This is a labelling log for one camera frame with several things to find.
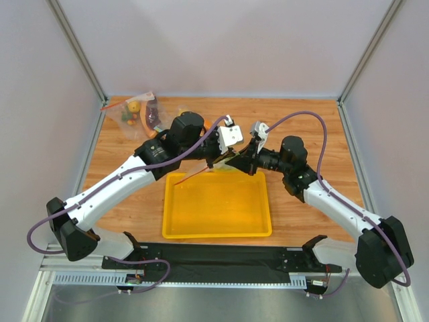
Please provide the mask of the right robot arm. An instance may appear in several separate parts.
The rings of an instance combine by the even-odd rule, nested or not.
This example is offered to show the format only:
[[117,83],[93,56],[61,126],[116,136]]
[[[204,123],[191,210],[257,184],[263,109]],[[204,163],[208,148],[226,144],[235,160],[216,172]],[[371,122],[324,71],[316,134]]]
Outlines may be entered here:
[[317,262],[356,270],[375,288],[389,282],[411,284],[408,269],[414,257],[401,221],[371,213],[332,188],[308,165],[301,138],[285,137],[279,151],[258,145],[252,138],[227,164],[248,175],[260,168],[279,172],[290,195],[324,213],[352,237],[350,243],[321,235],[310,240],[306,247]]

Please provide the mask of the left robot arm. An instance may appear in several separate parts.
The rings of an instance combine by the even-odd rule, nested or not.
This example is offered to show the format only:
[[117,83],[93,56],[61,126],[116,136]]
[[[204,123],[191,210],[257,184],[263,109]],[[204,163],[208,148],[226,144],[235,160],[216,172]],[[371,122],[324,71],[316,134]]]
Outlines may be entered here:
[[66,257],[75,262],[91,254],[126,259],[136,251],[135,238],[96,227],[97,221],[134,192],[179,169],[183,160],[206,160],[213,165],[225,157],[243,136],[230,116],[224,126],[204,127],[194,112],[175,117],[169,129],[145,141],[113,173],[86,191],[46,205],[50,228]]

